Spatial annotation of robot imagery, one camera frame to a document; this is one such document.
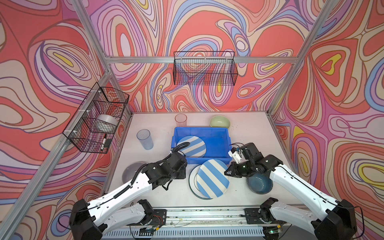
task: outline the robotic arm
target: robotic arm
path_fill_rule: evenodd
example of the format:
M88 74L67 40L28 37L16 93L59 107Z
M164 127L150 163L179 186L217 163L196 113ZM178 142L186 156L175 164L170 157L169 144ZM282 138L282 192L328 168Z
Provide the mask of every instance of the robotic arm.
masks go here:
M84 199L76 202L69 222L74 240L98 240L107 232L131 223L150 224L154 210L147 200L129 208L121 207L158 186L168 190L164 185L173 179L184 179L187 160L178 150L188 145L189 142L180 144L163 160L142 165L131 182L114 191L88 203Z
M349 240L356 233L354 207L347 200L339 202L324 194L296 175L275 156L263 157L253 143L247 143L238 149L233 148L230 155L243 155L248 161L240 163L237 159L232 162L225 175L251 177L260 173L269 176L311 210L304 211L269 198L260 206L262 221L286 221L311 232L319 240Z

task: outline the striped plate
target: striped plate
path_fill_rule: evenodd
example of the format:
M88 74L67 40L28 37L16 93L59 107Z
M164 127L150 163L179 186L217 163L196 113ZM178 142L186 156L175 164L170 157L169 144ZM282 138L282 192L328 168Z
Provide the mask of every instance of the striped plate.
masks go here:
M183 137L182 139L180 139L177 145L183 142L190 142L190 145L188 147L181 149L181 151L186 155L186 157L203 157L205 152L207 151L205 142L199 137Z
M223 195L229 186L229 176L224 172L227 166L220 160L211 159L203 163L197 173L197 187L209 198Z

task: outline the plastic tumbler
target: plastic tumbler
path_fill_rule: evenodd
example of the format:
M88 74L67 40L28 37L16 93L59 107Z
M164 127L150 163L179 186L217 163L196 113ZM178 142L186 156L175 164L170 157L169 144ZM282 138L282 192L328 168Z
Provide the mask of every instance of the plastic tumbler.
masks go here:
M137 139L140 141L144 149L149 150L153 148L151 133L147 129L142 129L136 134Z
M179 113L175 116L176 126L177 127L186 127L187 126L187 116L185 114Z

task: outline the wire basket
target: wire basket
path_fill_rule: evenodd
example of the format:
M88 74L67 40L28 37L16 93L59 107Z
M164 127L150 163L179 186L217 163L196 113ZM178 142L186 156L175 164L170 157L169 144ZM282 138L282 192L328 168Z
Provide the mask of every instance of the wire basket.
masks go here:
M176 51L175 85L232 85L237 79L233 51Z
M129 95L118 89L99 86L80 120L64 135L81 152L107 153L128 100ZM99 119L102 114L109 120Z

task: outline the psychedelic wallpaper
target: psychedelic wallpaper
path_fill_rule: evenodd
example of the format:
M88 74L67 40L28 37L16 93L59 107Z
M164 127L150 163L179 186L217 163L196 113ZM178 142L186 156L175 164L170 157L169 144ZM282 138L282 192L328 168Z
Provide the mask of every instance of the psychedelic wallpaper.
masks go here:
M109 56L296 56L323 0L84 1ZM235 86L175 86L173 64L111 66L134 112L267 110L290 64L239 63Z
M371 240L384 239L383 37L383 1L340 1L273 113L300 176L361 206Z
M0 221L103 73L67 0L0 0ZM100 194L126 121L108 154L67 149L13 239L67 234L57 214Z

